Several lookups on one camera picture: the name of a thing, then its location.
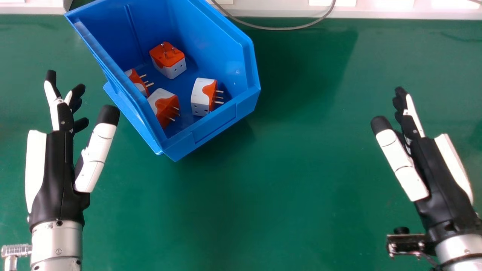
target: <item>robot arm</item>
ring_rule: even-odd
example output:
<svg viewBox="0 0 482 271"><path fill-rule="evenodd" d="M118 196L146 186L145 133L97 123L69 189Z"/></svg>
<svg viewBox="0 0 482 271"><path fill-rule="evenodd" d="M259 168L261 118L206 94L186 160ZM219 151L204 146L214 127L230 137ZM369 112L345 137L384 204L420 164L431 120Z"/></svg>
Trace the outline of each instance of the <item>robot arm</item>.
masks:
<svg viewBox="0 0 482 271"><path fill-rule="evenodd" d="M73 166L74 135L89 121L74 121L82 104L85 86L80 84L62 99L56 73L47 72L44 82L53 131L30 131L27 139L25 198L32 245L3 246L5 271L16 270L19 257L30 256L34 271L81 270L83 211L104 167L120 112L104 106L88 146Z"/></svg>
<svg viewBox="0 0 482 271"><path fill-rule="evenodd" d="M473 209L470 182L449 136L426 137L413 100L403 88L395 90L393 105L402 132L382 116L373 118L372 130L415 204L426 233L395 229L387 240L390 256L424 256L439 270L482 271L482 222ZM437 256L440 264L428 255Z"/></svg>

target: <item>bin floor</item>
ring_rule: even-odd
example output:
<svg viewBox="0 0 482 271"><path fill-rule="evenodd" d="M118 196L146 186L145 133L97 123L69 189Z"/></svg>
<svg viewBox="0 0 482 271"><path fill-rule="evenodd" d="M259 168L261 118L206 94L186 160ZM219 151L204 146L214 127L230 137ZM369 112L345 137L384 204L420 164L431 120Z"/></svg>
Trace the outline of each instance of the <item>bin floor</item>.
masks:
<svg viewBox="0 0 482 271"><path fill-rule="evenodd" d="M163 74L158 72L152 62L148 61L143 66L136 68L139 74L146 74L145 80L149 80L149 83L153 82L154 85L149 87L149 91L154 92L158 88L163 88L171 93L174 93L179 98L180 104L180 117L175 119L175 122L171 122L164 132L167 138L170 138L182 130L189 127L191 124L200 120L201 117L194 116L191 111L191 93L194 82L197 78L209 78L207 77L194 62L186 57L187 70L174 79L169 79Z"/></svg>

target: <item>green table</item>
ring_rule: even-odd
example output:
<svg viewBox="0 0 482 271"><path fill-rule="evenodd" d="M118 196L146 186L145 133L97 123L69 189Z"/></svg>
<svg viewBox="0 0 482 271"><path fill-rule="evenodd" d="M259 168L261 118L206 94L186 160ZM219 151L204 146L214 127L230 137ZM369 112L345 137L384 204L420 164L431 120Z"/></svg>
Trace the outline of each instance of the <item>green table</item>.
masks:
<svg viewBox="0 0 482 271"><path fill-rule="evenodd" d="M178 163L156 156L122 116L85 212L84 270L427 270L385 252L394 227L422 228L370 120L393 120L393 89L403 85L427 134L451 135L480 209L481 23L329 19L296 32L244 30L262 83L255 112ZM0 244L26 243L27 133L51 129L45 71L57 70L63 93L87 85L78 117L95 120L111 101L61 16L0 16L0 50ZM89 136L76 136L77 154Z"/></svg>

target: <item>blue plastic bin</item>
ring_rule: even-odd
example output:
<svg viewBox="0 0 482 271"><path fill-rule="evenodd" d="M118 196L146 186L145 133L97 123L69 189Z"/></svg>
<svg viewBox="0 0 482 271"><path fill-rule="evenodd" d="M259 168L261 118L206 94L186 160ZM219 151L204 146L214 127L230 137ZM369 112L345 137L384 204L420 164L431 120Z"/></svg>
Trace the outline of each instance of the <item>blue plastic bin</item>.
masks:
<svg viewBox="0 0 482 271"><path fill-rule="evenodd" d="M260 84L251 39L205 0L97 0L66 13L104 71L104 90L152 150L178 161L251 113ZM149 50L168 41L186 55L187 71L170 80ZM180 114L163 130L147 99L124 71L179 97ZM197 77L217 79L225 103L206 117L192 115Z"/></svg>

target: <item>gray cable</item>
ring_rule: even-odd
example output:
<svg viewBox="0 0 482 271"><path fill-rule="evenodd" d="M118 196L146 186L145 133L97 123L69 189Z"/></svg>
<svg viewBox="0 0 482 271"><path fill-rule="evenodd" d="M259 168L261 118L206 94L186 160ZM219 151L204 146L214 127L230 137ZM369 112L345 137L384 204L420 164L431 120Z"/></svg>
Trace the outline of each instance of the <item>gray cable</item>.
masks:
<svg viewBox="0 0 482 271"><path fill-rule="evenodd" d="M330 8L326 11L325 14L323 14L323 16L309 24L305 24L305 25L302 25L302 26L297 26L297 27L264 27L264 26L257 26L257 25L253 25L253 24L250 24L250 23L246 23L244 21L241 21L240 19L234 17L233 15L231 15L231 13L227 12L220 4L218 4L216 2L216 0L211 0L213 1L214 5L216 5L216 7L218 7L222 12L224 12L224 14L226 14L229 18L231 18L233 21L235 22L238 22L242 25L245 25L245 26L248 26L248 27L252 27L252 28L256 28L256 29L261 29L261 30L273 30L273 31L288 31L288 30L299 30L299 29L303 29L303 28L307 28L307 27L310 27L310 26L313 26L319 22L321 22L323 19L325 19L326 17L328 17L328 15L330 15L330 13L333 11L333 9L335 8L335 4L336 4L336 0L332 0L332 3L330 5Z"/></svg>

